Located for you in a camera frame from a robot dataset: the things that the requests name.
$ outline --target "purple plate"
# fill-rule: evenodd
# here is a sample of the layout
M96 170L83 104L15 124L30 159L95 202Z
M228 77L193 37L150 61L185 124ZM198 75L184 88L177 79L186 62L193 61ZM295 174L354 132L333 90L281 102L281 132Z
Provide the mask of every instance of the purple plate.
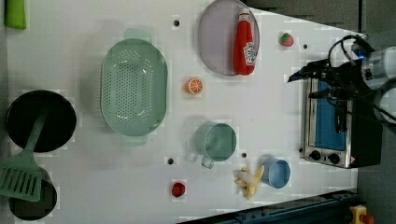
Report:
M238 25L239 12L247 7L238 0L218 0L210 4L201 17L198 43L202 59L214 72L233 76L233 42ZM260 46L259 26L250 11L255 49Z

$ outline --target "black pot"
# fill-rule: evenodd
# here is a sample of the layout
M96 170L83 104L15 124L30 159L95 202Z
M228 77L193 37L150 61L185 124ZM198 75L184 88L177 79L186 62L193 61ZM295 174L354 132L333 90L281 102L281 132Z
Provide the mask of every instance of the black pot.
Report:
M63 146L73 135L77 116L73 106L53 91L30 91L20 96L7 112L7 132L19 147L26 146L42 105L49 114L35 145L35 152L49 152Z
M56 189L52 185L49 174L44 169L40 169L44 179L41 181L41 196L38 202L28 202L15 198L9 198L8 200L12 214L22 220L31 221L46 217L53 210L58 200Z

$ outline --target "ketchup bottle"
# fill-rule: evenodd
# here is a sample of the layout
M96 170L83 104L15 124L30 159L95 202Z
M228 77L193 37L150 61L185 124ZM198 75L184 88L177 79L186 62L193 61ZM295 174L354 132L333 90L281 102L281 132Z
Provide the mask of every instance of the ketchup bottle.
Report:
M233 44L233 69L240 75L250 75L256 62L253 36L249 21L250 11L243 8L239 13L238 28Z

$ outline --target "orange slice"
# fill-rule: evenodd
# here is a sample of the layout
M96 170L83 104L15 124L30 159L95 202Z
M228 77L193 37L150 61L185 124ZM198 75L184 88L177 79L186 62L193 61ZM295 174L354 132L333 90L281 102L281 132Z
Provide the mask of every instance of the orange slice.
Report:
M203 87L202 81L196 77L193 77L186 82L186 91L192 95L200 93Z

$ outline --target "ketchup label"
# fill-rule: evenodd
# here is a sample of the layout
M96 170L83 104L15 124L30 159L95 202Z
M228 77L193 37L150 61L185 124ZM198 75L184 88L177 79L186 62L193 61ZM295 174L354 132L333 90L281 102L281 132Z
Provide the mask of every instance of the ketchup label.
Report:
M244 53L247 65L254 65L256 62L256 50L254 49L253 42L247 42L247 45L244 47Z

